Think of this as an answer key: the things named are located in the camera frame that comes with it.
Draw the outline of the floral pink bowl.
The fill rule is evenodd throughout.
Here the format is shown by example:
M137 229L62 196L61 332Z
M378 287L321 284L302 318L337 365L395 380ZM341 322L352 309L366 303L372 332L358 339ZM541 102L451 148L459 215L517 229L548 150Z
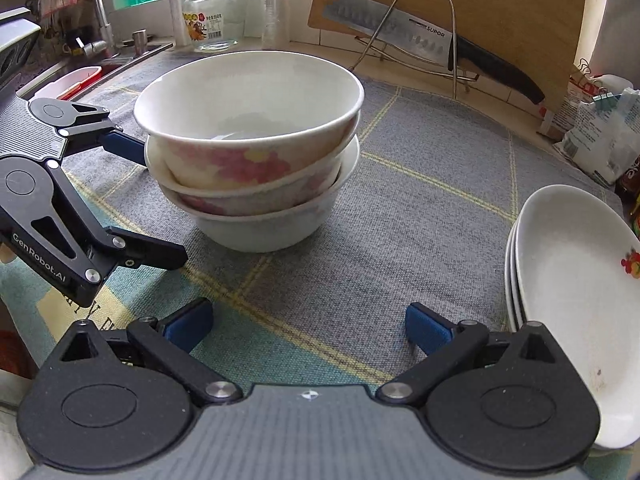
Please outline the floral pink bowl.
M279 180L333 152L362 107L360 80L286 51L218 54L151 82L134 119L178 183L233 190Z

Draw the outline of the white bowl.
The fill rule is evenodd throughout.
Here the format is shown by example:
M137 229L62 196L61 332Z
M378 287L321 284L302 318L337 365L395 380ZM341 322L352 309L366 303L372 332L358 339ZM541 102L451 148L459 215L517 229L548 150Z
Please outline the white bowl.
M307 203L246 217L206 214L186 206L168 188L162 186L160 190L172 204L190 214L198 229L215 243L236 252L263 254L289 248L314 234L328 220L338 192L347 181L346 174L341 174L326 192Z

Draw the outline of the stacked white plates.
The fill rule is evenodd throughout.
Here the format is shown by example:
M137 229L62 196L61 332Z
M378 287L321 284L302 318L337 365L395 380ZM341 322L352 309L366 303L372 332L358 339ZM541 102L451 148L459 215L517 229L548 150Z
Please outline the stacked white plates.
M596 196L555 184L526 200L513 237L527 321L544 323L598 404L599 448L639 439L639 241Z

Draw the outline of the white pink container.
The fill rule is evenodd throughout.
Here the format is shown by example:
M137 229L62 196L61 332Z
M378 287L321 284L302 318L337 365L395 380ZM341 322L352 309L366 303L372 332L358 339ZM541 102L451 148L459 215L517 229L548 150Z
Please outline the white pink container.
M34 97L69 100L72 96L81 92L82 89L98 81L102 73L103 68L101 66L78 68L78 70L73 70L56 81L49 82L36 91Z

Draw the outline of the steel sink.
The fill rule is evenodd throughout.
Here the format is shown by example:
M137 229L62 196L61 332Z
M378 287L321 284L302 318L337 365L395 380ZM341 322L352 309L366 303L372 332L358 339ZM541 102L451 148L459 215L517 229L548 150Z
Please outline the steel sink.
M120 48L112 58L107 58L103 53L100 53L96 58L81 58L80 56L64 58L63 61L52 65L39 75L26 76L21 74L16 85L16 94L28 100L46 84L50 84L50 82L56 81L74 70L89 66L100 66L102 68L100 79L107 80L154 55L160 54L160 52L170 49L173 45L169 41L152 41L146 46L146 51L140 55L135 54L134 47L130 46Z

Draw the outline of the steel faucet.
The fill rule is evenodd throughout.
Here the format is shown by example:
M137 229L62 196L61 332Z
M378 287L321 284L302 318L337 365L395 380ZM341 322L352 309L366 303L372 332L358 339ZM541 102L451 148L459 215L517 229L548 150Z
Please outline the steel faucet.
M85 42L78 35L67 35L67 44L71 49L80 49L86 58L95 58L103 53L106 58L114 58L117 54L112 25L107 19L103 0L91 0L93 14L98 24L99 39Z

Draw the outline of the grey checked table mat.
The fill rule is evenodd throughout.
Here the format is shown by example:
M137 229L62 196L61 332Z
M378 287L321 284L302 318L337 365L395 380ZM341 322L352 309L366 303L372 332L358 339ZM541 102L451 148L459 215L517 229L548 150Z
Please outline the grey checked table mat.
M364 88L360 159L328 220L271 254L215 243L140 166L100 150L73 156L66 174L102 221L181 244L189 259L172 272L117 270L88 308L26 264L5 264L1 297L34 359L80 318L117 328L204 296L215 327L195 355L239 384L377 385L418 359L404 335L410 302L454 321L506 322L504 246L538 188L573 185L622 206L472 108L377 81Z

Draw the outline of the glass jar green lid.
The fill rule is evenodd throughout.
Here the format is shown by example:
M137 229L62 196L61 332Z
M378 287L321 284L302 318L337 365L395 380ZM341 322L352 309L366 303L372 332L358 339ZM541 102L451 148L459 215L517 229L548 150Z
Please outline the glass jar green lid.
M244 36L247 0L184 0L182 17L196 52L235 48Z

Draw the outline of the food packet bag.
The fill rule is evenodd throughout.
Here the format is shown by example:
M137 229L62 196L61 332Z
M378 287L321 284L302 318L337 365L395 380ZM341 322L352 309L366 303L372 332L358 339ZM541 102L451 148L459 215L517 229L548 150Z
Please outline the food packet bag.
M639 90L627 79L570 76L551 128L556 146L593 180L613 185L639 157Z

